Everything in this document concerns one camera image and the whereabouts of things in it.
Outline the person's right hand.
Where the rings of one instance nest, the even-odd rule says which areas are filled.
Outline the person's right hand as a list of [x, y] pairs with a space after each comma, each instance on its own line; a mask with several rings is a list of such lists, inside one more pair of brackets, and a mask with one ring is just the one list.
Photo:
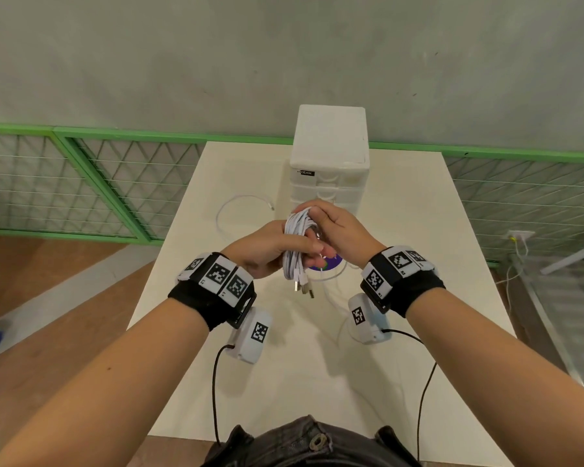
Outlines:
[[388, 249], [346, 209], [323, 200], [311, 200], [298, 205], [293, 213], [306, 209], [318, 225], [322, 240], [353, 266], [362, 269], [376, 254]]

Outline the person's left hand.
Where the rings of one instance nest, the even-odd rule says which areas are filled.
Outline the person's left hand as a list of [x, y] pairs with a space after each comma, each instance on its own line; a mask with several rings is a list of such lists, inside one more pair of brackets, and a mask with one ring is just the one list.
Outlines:
[[[221, 250], [221, 254], [235, 265], [244, 268], [255, 279], [262, 279], [276, 273], [283, 267], [283, 256], [279, 255], [273, 246], [274, 238], [311, 238], [319, 240], [314, 230], [307, 230], [304, 235], [289, 235], [285, 233], [285, 220], [274, 220], [257, 231], [234, 241]], [[333, 258], [337, 254], [328, 243], [324, 244], [321, 255], [302, 254], [303, 267], [322, 267], [325, 258]]]

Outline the person's right forearm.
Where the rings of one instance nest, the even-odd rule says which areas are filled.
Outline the person's right forearm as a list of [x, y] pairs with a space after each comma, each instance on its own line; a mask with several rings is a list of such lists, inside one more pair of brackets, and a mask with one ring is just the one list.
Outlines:
[[406, 319], [514, 467], [584, 467], [584, 387], [443, 288]]

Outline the person's left forearm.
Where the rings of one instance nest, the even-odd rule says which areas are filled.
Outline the person's left forearm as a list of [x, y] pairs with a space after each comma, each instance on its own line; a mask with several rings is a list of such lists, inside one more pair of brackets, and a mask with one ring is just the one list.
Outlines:
[[210, 333], [166, 299], [62, 387], [0, 450], [0, 467], [126, 467]]

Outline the round purple sticker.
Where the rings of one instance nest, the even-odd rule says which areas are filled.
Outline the round purple sticker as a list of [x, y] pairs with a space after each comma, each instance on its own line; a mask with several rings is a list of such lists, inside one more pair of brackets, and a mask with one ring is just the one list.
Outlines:
[[341, 256], [336, 255], [333, 258], [325, 258], [325, 264], [322, 267], [319, 266], [310, 266], [308, 267], [308, 269], [312, 270], [312, 271], [317, 271], [317, 272], [328, 272], [328, 271], [333, 271], [336, 268], [338, 268], [339, 266], [341, 266], [343, 264], [343, 259]]

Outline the black left wristband with markers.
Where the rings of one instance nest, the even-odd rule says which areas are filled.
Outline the black left wristband with markers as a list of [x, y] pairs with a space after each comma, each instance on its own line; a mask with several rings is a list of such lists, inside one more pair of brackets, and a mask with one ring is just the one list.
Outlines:
[[224, 322], [240, 329], [257, 297], [253, 281], [224, 254], [202, 253], [177, 275], [168, 298], [198, 312], [210, 330]]

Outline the black wristband with markers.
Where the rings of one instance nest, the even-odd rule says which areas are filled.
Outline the black wristband with markers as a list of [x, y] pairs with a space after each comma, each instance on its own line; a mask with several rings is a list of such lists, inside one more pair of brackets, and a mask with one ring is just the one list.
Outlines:
[[240, 329], [257, 297], [253, 281], [224, 254], [202, 253], [177, 275], [168, 298], [198, 312], [210, 330], [224, 322]]
[[362, 270], [361, 290], [382, 313], [406, 318], [410, 306], [429, 290], [445, 289], [433, 263], [409, 246], [390, 246]]

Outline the black right wristband with markers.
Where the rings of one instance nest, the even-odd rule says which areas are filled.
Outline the black right wristband with markers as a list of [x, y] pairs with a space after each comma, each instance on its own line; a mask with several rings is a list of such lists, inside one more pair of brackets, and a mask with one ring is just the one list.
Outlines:
[[390, 246], [362, 270], [361, 290], [382, 313], [406, 318], [410, 306], [429, 290], [445, 289], [433, 263], [409, 246]]

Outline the white plastic drawer cabinet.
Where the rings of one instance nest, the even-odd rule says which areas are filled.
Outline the white plastic drawer cabinet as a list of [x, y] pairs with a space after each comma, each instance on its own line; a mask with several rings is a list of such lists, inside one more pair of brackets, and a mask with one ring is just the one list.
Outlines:
[[365, 108], [299, 107], [289, 158], [293, 207], [323, 200], [356, 215], [370, 168]]

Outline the person's dark grey jeans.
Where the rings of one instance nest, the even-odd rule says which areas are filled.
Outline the person's dark grey jeans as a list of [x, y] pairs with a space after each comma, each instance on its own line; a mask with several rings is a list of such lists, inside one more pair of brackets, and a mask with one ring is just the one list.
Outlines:
[[202, 467], [422, 467], [391, 426], [374, 437], [317, 421], [310, 415], [256, 437], [240, 425], [214, 443]]

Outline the white metal bar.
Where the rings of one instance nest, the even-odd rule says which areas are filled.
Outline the white metal bar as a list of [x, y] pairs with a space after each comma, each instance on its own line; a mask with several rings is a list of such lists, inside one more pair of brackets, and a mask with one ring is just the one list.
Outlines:
[[543, 274], [543, 275], [552, 274], [553, 272], [556, 272], [562, 268], [566, 268], [566, 267], [568, 267], [572, 264], [575, 264], [576, 262], [581, 261], [583, 259], [584, 259], [584, 249], [577, 251], [568, 257], [562, 258], [561, 260], [542, 268], [540, 270], [540, 274]]

